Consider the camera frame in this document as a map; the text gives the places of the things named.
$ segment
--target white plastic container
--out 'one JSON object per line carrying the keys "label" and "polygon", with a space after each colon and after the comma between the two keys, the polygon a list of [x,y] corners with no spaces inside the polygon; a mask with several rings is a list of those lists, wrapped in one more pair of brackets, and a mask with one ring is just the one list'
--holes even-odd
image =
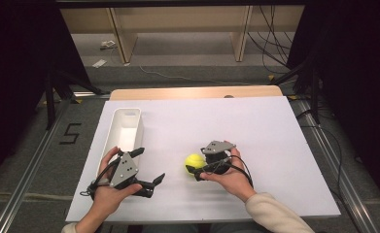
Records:
{"label": "white plastic container", "polygon": [[[122,151],[133,151],[141,148],[143,133],[144,126],[141,119],[141,110],[115,110],[102,156],[105,156],[115,146],[119,147]],[[139,157],[133,158],[137,166]]]}

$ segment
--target person's right hand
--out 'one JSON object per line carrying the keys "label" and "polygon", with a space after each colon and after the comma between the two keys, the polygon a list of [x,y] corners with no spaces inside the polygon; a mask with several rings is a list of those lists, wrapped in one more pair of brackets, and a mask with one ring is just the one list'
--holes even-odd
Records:
{"label": "person's right hand", "polygon": [[[241,157],[240,152],[236,148],[231,149],[231,155]],[[244,170],[244,166],[239,158],[231,157],[231,163]],[[201,173],[200,177],[206,181],[219,183],[227,192],[235,195],[243,202],[246,202],[251,196],[256,194],[245,175],[233,168],[229,168],[222,175]]]}

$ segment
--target white table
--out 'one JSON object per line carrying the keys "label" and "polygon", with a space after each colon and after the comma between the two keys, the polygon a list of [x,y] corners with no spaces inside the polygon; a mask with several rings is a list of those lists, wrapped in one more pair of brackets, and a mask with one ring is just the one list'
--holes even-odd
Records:
{"label": "white table", "polygon": [[112,114],[142,111],[144,137],[138,178],[166,176],[152,198],[131,196],[107,221],[125,224],[217,222],[249,219],[244,204],[212,182],[197,182],[186,156],[213,140],[237,145],[255,190],[269,192],[300,216],[340,212],[285,97],[108,101],[89,151],[67,221],[79,221],[92,201],[80,191],[95,179]]}

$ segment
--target yellow tennis ball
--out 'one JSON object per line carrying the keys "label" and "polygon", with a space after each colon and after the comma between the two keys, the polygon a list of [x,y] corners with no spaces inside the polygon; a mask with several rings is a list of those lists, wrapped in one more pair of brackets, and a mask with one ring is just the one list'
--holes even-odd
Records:
{"label": "yellow tennis ball", "polygon": [[202,168],[206,164],[205,164],[204,158],[201,155],[197,153],[192,153],[186,158],[185,165],[186,165],[187,172],[191,174],[191,172],[189,171],[189,167],[192,167],[193,169],[197,169],[197,168]]}

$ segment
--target person's left hand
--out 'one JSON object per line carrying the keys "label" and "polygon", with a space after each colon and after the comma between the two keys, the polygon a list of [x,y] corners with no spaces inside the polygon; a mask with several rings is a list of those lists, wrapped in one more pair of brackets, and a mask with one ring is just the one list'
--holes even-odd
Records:
{"label": "person's left hand", "polygon": [[[120,151],[119,148],[114,147],[102,158],[99,166],[100,174],[107,166],[109,161],[114,155],[117,155]],[[102,179],[107,179],[111,170],[107,171]],[[113,212],[117,210],[120,203],[127,196],[134,194],[142,188],[139,183],[131,184],[130,186],[118,190],[111,186],[98,186],[95,191],[92,207],[89,212],[81,219],[76,225],[77,233],[95,232],[99,225]]]}

